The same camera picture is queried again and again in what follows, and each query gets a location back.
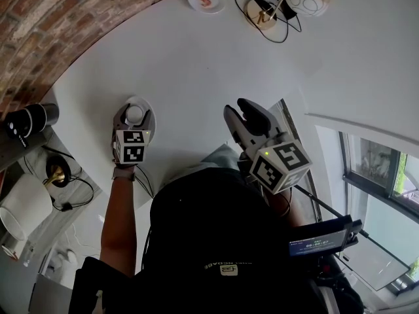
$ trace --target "window frame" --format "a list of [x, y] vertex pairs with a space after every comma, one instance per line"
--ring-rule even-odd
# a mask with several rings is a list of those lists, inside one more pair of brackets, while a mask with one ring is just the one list
[[[342, 149], [342, 159], [344, 165], [344, 173], [342, 179], [345, 182], [345, 198], [346, 198], [346, 212], [350, 214], [351, 197], [350, 186], [352, 185], [381, 202], [394, 208], [396, 211], [410, 218], [415, 223], [419, 224], [419, 204], [405, 198], [403, 195], [396, 196], [394, 189], [397, 178], [397, 170], [399, 168], [399, 159], [401, 153], [391, 148], [389, 174], [386, 187], [383, 187], [370, 179], [364, 178], [351, 168], [351, 156], [349, 149], [349, 134], [339, 132], [340, 147]], [[388, 284], [386, 288], [394, 293], [396, 296], [407, 292], [419, 286], [419, 281], [414, 281], [408, 272], [394, 282]]]

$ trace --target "table lamp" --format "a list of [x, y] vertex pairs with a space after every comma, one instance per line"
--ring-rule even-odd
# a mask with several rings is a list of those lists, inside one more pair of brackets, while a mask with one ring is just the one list
[[286, 3], [294, 12], [304, 16], [320, 16], [329, 6], [330, 0], [279, 0], [276, 7], [265, 0], [251, 0], [245, 7], [248, 21], [261, 30], [267, 30], [276, 23], [276, 11]]
[[70, 167], [61, 156], [46, 162], [48, 179], [42, 183], [34, 175], [24, 173], [0, 205], [0, 219], [7, 232], [18, 241], [27, 237], [52, 212], [52, 201], [46, 186], [65, 187], [71, 176]]

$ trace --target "black cable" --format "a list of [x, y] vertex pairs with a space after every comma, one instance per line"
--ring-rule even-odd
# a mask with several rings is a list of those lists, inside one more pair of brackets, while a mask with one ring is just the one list
[[297, 31], [300, 33], [300, 32], [302, 31], [302, 29], [301, 29], [300, 19], [299, 19], [299, 16], [298, 16], [298, 15], [295, 15], [295, 17], [297, 18], [297, 21], [299, 22], [300, 30], [298, 30], [296, 27], [294, 27], [292, 24], [290, 24], [290, 23], [288, 22], [288, 20], [287, 20], [287, 21], [284, 21], [284, 20], [282, 20], [281, 18], [277, 18], [277, 20], [279, 20], [279, 21], [281, 21], [281, 22], [283, 22], [283, 23], [287, 24], [289, 27], [294, 28], [295, 30], [297, 30]]
[[27, 163], [26, 163], [26, 156], [24, 156], [24, 162], [25, 162], [25, 165], [26, 165], [27, 169], [28, 169], [28, 170], [29, 170], [29, 172], [31, 173], [31, 175], [33, 175], [33, 172], [31, 171], [31, 169], [29, 168], [29, 166], [27, 166]]
[[286, 20], [286, 21], [284, 21], [284, 20], [282, 20], [281, 18], [278, 18], [277, 17], [277, 20], [280, 20], [280, 21], [282, 21], [283, 23], [285, 23], [285, 24], [287, 24], [287, 33], [285, 34], [285, 38], [282, 40], [282, 41], [274, 41], [274, 40], [272, 40], [272, 39], [270, 39], [270, 38], [268, 38], [264, 33], [263, 33], [263, 31], [261, 31], [259, 28], [258, 28], [258, 26], [256, 25], [256, 23], [255, 22], [253, 22], [253, 20], [242, 10], [242, 8], [239, 6], [239, 4], [238, 4], [238, 2], [237, 2], [237, 0], [234, 0], [234, 2], [236, 3], [236, 6], [240, 9], [240, 12], [242, 12], [242, 14], [244, 15], [244, 17], [246, 18], [246, 19], [248, 19], [254, 26], [255, 26], [255, 28], [259, 31], [259, 33], [261, 33], [262, 34], [262, 36], [265, 38], [265, 39], [267, 39], [268, 41], [270, 41], [270, 42], [273, 42], [273, 43], [278, 43], [278, 44], [280, 44], [280, 43], [284, 43], [285, 41], [286, 41], [286, 39], [288, 38], [288, 33], [289, 33], [289, 26], [291, 26], [292, 28], [294, 28], [295, 30], [297, 30], [298, 32], [301, 32], [301, 24], [300, 24], [300, 20], [299, 20], [299, 17], [296, 15], [296, 17], [297, 17], [297, 20], [298, 20], [298, 22], [299, 22], [299, 25], [300, 25], [300, 30], [298, 30], [296, 27], [294, 27], [294, 26], [292, 26], [292, 25], [290, 25], [289, 24], [289, 22], [288, 22], [288, 20]]
[[149, 247], [150, 235], [151, 235], [151, 225], [149, 228], [149, 232], [147, 234], [147, 238], [145, 239], [145, 243], [144, 243], [143, 258], [141, 259], [141, 270], [144, 269], [144, 258], [145, 258], [145, 254], [147, 253], [147, 249]]
[[150, 180], [148, 178], [148, 176], [145, 174], [145, 172], [138, 166], [138, 164], [136, 165], [136, 167], [138, 167], [138, 169], [144, 174], [144, 177], [146, 178], [147, 182], [149, 183], [149, 187], [150, 187], [150, 191], [151, 191], [151, 197], [153, 198], [155, 196], [154, 192], [153, 192], [153, 188], [151, 187], [150, 184]]
[[54, 202], [52, 203], [52, 206], [53, 206], [53, 208], [55, 208], [57, 211], [69, 211], [69, 210], [72, 210], [72, 209], [74, 209], [74, 208], [78, 208], [78, 207], [82, 207], [82, 206], [85, 206], [85, 205], [87, 205], [88, 203], [90, 203], [90, 202], [92, 202], [92, 200], [94, 199], [94, 188], [93, 188], [93, 186], [90, 184], [90, 183], [88, 183], [87, 181], [85, 181], [84, 179], [81, 179], [80, 177], [74, 177], [74, 176], [71, 176], [70, 177], [71, 178], [71, 180], [69, 181], [69, 182], [71, 182], [71, 181], [81, 181], [81, 182], [83, 182], [84, 184], [87, 184], [89, 187], [90, 187], [90, 189], [92, 190], [92, 196], [90, 197], [90, 199], [89, 200], [87, 200], [87, 201], [85, 201], [85, 202], [82, 202], [82, 203], [76, 203], [75, 205], [71, 205], [70, 203], [65, 203], [64, 205], [66, 205], [67, 204], [67, 206], [68, 206], [68, 208], [58, 208], [57, 206], [55, 206], [55, 204], [54, 204]]
[[63, 156], [70, 157], [71, 159], [73, 159], [73, 160], [74, 160], [74, 157], [73, 157], [72, 155], [70, 155], [70, 154], [66, 154], [65, 152], [62, 152], [62, 151], [56, 150], [56, 149], [54, 149], [54, 148], [47, 147], [46, 145], [43, 145], [43, 146], [42, 146], [42, 148], [43, 148], [43, 149], [45, 149], [45, 150], [48, 150], [48, 151], [55, 152], [55, 153], [57, 153], [57, 154], [62, 154]]
[[77, 208], [77, 207], [81, 207], [81, 206], [85, 206], [88, 203], [92, 202], [92, 200], [94, 199], [94, 188], [91, 184], [89, 184], [87, 181], [85, 181], [84, 179], [81, 179], [80, 177], [72, 177], [73, 181], [81, 181], [82, 183], [88, 185], [90, 187], [90, 189], [92, 190], [92, 196], [90, 197], [89, 200], [87, 200], [86, 202], [82, 202], [82, 203], [78, 203], [76, 205], [71, 205], [73, 208]]
[[144, 188], [144, 190], [147, 192], [147, 194], [153, 198], [147, 187], [144, 185], [144, 183], [136, 176], [136, 181]]
[[287, 217], [289, 215], [289, 212], [291, 212], [291, 203], [293, 201], [293, 188], [291, 187], [289, 189], [289, 200], [282, 193], [280, 193], [280, 196], [283, 197], [288, 203], [287, 211], [283, 215], [280, 216], [280, 218], [283, 218], [283, 217]]

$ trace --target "metal rod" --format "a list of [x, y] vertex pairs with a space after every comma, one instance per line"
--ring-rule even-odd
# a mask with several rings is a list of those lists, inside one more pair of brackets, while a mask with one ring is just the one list
[[297, 190], [299, 190], [301, 193], [305, 194], [306, 196], [308, 196], [310, 199], [313, 199], [316, 203], [318, 203], [319, 205], [321, 205], [324, 209], [328, 210], [330, 213], [332, 213], [334, 216], [336, 217], [343, 217], [342, 214], [339, 214], [338, 212], [336, 212], [332, 207], [330, 207], [329, 205], [327, 205], [326, 203], [322, 202], [321, 200], [317, 199], [317, 197], [315, 197], [313, 194], [309, 193], [308, 191], [306, 191], [305, 189], [303, 189], [302, 187], [300, 187], [299, 185], [295, 185], [294, 186]]

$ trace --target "white table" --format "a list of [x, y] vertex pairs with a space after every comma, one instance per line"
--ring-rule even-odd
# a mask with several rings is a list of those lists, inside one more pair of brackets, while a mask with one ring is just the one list
[[[278, 22], [268, 34], [281, 39], [285, 30]], [[231, 138], [223, 118], [226, 104], [245, 97], [270, 107], [316, 72], [307, 36], [290, 30], [285, 43], [270, 43], [234, 0], [216, 15], [196, 12], [187, 0], [163, 0], [88, 49], [44, 102], [56, 98], [56, 134], [109, 195], [113, 116], [128, 97], [144, 97], [155, 110], [157, 131], [142, 165], [156, 190], [165, 176]], [[136, 185], [136, 207], [148, 199]]]

